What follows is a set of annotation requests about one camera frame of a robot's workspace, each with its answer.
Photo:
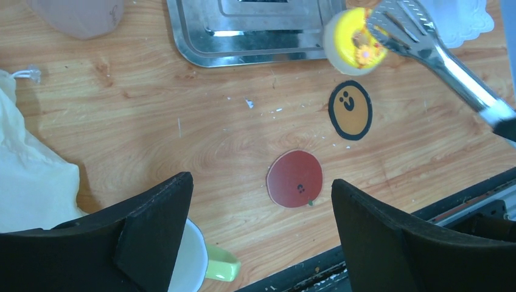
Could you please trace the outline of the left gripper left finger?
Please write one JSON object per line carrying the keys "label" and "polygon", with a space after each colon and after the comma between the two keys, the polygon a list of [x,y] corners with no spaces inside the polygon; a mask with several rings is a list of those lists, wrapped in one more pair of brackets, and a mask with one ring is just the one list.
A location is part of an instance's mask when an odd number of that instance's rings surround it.
{"label": "left gripper left finger", "polygon": [[1,290],[167,291],[193,187],[180,172],[50,230],[1,234]]}

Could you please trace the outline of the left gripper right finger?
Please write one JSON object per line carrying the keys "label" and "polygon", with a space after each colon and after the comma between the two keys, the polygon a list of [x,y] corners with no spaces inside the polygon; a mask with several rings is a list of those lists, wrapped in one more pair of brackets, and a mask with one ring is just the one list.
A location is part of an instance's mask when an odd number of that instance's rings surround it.
{"label": "left gripper right finger", "polygon": [[343,179],[332,206],[353,291],[514,291],[515,223],[476,215],[445,228]]}

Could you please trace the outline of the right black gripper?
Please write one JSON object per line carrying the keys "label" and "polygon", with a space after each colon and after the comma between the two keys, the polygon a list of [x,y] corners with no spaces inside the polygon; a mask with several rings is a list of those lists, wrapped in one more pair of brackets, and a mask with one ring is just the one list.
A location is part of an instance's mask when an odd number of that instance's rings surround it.
{"label": "right black gripper", "polygon": [[516,142],[516,118],[501,120],[492,128],[497,136]]}

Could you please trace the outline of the green handled white mug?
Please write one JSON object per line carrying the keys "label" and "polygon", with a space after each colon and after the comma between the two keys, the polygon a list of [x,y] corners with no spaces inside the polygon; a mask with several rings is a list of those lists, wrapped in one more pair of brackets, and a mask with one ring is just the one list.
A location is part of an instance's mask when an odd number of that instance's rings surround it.
{"label": "green handled white mug", "polygon": [[187,219],[168,290],[199,291],[206,279],[232,282],[240,268],[235,255],[207,244],[200,228]]}

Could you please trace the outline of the white three-tier dessert stand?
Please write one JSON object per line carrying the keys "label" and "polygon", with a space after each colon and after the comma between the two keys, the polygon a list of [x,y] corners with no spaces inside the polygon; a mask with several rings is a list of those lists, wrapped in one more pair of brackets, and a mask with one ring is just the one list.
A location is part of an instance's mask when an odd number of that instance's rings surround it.
{"label": "white three-tier dessert stand", "polygon": [[421,0],[444,45],[457,48],[494,29],[486,0]]}

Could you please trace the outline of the metal serving tongs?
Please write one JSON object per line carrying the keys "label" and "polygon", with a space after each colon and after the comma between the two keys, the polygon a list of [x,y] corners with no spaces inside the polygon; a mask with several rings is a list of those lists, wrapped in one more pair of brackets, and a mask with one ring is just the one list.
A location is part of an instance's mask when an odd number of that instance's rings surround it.
{"label": "metal serving tongs", "polygon": [[426,66],[492,128],[515,110],[443,44],[433,19],[419,1],[381,1],[366,20],[376,40],[394,53]]}

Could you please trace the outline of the yellow flower tart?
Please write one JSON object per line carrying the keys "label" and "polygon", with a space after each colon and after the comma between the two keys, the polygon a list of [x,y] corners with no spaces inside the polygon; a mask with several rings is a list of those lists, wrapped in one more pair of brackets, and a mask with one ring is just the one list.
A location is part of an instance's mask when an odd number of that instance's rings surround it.
{"label": "yellow flower tart", "polygon": [[368,74],[388,54],[387,48],[366,27],[366,20],[371,13],[372,9],[364,7],[343,10],[324,27],[324,53],[330,64],[342,74]]}

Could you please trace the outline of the steel baking tray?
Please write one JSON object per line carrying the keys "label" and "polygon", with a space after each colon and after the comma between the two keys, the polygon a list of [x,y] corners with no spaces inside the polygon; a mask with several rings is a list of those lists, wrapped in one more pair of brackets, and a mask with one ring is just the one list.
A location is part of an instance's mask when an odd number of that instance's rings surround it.
{"label": "steel baking tray", "polygon": [[217,68],[319,60],[324,26],[345,1],[167,1],[172,35],[190,63]]}

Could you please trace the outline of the cream cloth bag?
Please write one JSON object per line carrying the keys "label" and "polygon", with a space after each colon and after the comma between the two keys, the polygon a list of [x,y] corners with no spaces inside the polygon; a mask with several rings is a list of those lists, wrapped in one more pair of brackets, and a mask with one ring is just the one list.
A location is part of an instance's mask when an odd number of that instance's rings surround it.
{"label": "cream cloth bag", "polygon": [[86,215],[77,205],[79,167],[40,142],[16,106],[16,80],[1,71],[1,232],[51,229]]}

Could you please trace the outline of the red apple coaster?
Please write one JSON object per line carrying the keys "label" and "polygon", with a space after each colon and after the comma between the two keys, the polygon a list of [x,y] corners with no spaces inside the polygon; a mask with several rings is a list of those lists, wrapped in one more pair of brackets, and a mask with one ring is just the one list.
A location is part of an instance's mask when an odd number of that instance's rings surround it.
{"label": "red apple coaster", "polygon": [[324,183],[323,168],[310,152],[290,150],[270,166],[266,186],[270,199],[284,208],[312,206]]}

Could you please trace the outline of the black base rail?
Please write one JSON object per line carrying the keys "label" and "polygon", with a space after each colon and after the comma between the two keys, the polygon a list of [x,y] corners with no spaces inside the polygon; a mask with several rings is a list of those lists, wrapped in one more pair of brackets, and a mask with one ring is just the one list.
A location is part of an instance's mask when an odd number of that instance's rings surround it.
{"label": "black base rail", "polygon": [[343,179],[332,184],[341,246],[246,291],[514,291],[515,170],[412,214]]}

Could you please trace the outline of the pink handled white mug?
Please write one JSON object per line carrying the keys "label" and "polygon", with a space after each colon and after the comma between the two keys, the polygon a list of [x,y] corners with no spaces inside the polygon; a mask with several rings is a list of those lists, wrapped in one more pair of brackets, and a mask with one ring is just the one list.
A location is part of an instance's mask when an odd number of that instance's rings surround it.
{"label": "pink handled white mug", "polygon": [[26,3],[48,25],[80,40],[114,31],[125,7],[123,0],[40,0]]}

